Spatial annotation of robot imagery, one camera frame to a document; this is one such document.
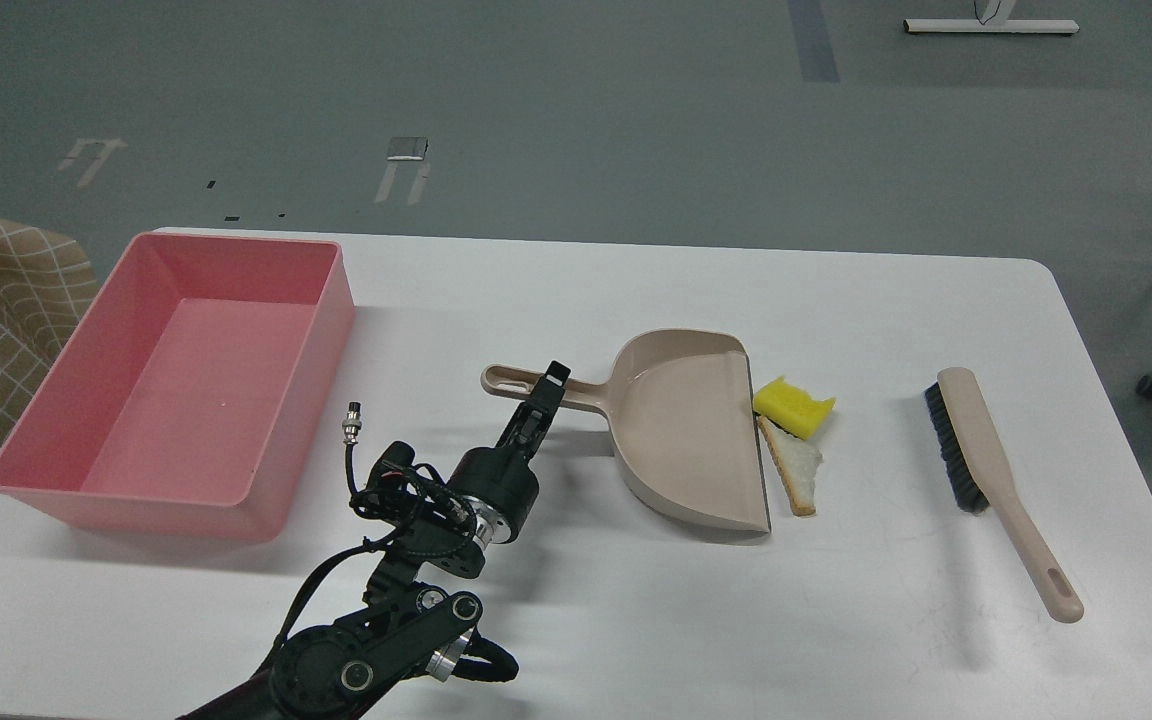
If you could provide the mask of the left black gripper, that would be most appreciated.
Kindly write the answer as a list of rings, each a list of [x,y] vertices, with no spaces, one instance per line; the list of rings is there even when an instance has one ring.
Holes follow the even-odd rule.
[[[468,450],[453,470],[449,487],[465,497],[476,518],[477,546],[515,541],[539,495],[530,460],[556,419],[571,370],[550,361],[544,372],[517,373],[511,382],[526,387],[495,447]]]

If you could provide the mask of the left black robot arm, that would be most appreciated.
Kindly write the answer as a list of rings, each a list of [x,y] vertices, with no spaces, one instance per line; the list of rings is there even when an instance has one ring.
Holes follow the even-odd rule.
[[[467,450],[449,477],[410,445],[384,450],[365,478],[355,470],[361,404],[342,423],[349,509],[389,526],[380,538],[334,553],[306,575],[268,653],[251,679],[192,712],[195,719],[358,719],[394,687],[420,676],[505,683],[511,653],[480,632],[484,602],[422,582],[425,566],[479,577],[490,544],[516,541],[539,479],[530,462],[556,419],[570,369],[550,363],[522,395],[498,441]],[[302,612],[340,564],[376,553],[361,609],[297,628]]]

